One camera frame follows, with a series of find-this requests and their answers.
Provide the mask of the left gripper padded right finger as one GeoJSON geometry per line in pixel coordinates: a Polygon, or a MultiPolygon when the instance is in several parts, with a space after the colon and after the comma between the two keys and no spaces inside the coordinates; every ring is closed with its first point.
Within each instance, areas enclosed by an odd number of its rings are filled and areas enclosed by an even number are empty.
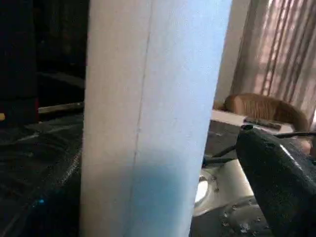
{"type": "Polygon", "coordinates": [[[316,166],[278,135],[243,125],[236,141],[240,165],[276,237],[316,235],[316,166]]]}

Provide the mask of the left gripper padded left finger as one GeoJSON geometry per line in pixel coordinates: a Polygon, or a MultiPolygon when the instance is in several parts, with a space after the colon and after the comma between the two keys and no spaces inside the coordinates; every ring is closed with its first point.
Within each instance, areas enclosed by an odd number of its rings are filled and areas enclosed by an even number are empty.
{"type": "Polygon", "coordinates": [[[15,236],[79,235],[80,163],[28,167],[21,173],[21,180],[27,187],[15,236]]]}

